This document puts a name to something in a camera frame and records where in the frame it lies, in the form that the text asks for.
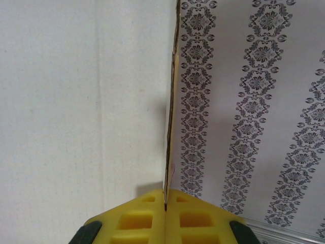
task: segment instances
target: damask pattern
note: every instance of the damask pattern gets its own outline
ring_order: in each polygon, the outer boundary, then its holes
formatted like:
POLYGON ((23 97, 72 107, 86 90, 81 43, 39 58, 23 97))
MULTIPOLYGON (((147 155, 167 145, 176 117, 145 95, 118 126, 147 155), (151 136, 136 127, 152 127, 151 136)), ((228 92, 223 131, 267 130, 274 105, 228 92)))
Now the damask pattern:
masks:
MULTIPOLYGON (((325 51, 319 60, 325 64, 325 51)), ((325 69, 318 69, 315 73, 321 78, 311 83, 309 91, 313 98, 307 98, 308 108, 302 110, 300 115, 304 122, 298 123, 299 131, 292 138, 295 143, 290 145, 291 152, 287 153, 287 163, 283 164, 284 170, 280 172, 278 187, 275 188, 273 201, 265 220, 269 224, 288 227, 300 201, 304 197, 307 184, 315 172, 315 165, 319 164, 320 154, 325 152, 325 69)), ((319 229, 317 234, 324 238, 325 229, 319 229)))
POLYGON ((272 98, 270 91, 274 89, 276 80, 272 74, 279 71, 274 64, 281 60, 283 50, 279 44, 286 40, 282 31, 290 26, 292 14, 287 7, 295 4, 294 0, 253 0, 257 12, 250 16, 249 27, 254 35, 248 35, 250 47, 245 49, 244 59, 248 65, 242 70, 246 73, 241 78, 240 86, 243 98, 237 103, 238 121, 233 128, 234 143, 230 145, 230 160, 227 162, 227 176, 222 192, 221 207, 235 214, 242 214, 245 194, 250 185, 249 179, 254 169, 253 163, 258 153, 259 139, 263 134, 264 115, 269 112, 267 100, 272 98))
POLYGON ((202 170, 204 169, 204 129, 209 113, 209 85, 213 57, 210 43, 214 36, 210 30, 215 27, 216 17, 211 10, 217 2, 212 0, 188 0, 181 4, 186 14, 181 17, 180 63, 181 63, 181 187, 182 190, 200 197, 202 190, 202 170))
POLYGON ((323 228, 322 228, 322 229, 318 229, 317 232, 316 232, 316 234, 317 234, 320 238, 325 238, 325 223, 322 223, 320 226, 323 227, 323 228))

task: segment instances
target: patterned wallpaper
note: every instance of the patterned wallpaper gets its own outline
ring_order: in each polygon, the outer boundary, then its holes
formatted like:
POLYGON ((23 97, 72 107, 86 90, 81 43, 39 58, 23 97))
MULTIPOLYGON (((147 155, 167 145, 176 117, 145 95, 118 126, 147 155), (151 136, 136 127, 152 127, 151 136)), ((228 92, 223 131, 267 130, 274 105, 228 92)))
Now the patterned wallpaper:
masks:
POLYGON ((172 187, 325 239, 325 1, 181 8, 172 187))

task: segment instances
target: white wall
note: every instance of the white wall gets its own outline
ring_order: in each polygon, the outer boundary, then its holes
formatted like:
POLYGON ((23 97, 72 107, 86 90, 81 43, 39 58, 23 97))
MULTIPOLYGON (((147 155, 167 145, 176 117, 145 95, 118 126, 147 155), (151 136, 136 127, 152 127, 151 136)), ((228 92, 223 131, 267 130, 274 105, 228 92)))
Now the white wall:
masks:
POLYGON ((0 239, 68 243, 161 187, 174 1, 0 8, 0 239))

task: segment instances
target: black rubber edge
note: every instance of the black rubber edge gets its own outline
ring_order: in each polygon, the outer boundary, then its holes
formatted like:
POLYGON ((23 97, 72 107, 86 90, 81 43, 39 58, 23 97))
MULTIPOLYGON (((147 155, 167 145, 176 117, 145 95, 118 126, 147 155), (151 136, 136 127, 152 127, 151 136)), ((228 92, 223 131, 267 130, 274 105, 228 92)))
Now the black rubber edge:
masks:
POLYGON ((92 244, 101 227, 102 223, 100 221, 94 221, 82 226, 69 244, 92 244))
POLYGON ((261 244, 248 226, 238 221, 230 221, 229 224, 238 244, 261 244))

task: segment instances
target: cardboard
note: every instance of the cardboard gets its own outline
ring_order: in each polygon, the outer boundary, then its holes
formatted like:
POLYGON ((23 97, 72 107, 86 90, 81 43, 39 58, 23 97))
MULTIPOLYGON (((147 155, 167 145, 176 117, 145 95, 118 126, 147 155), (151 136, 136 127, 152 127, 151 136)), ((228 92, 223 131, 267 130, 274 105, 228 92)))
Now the cardboard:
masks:
POLYGON ((179 40, 179 26, 180 26, 180 0, 177 0, 176 5, 176 27, 174 35, 174 47, 172 55, 172 69, 171 69, 171 86, 170 86, 170 99, 167 102, 167 117, 168 120, 166 125, 166 171, 165 171, 165 181, 164 181, 164 200, 165 200, 165 210, 167 210, 168 195, 171 185, 171 180, 175 170, 175 165, 172 161, 172 144, 174 135, 174 111, 175 111, 175 98, 176 98, 176 87, 178 79, 178 40, 179 40))

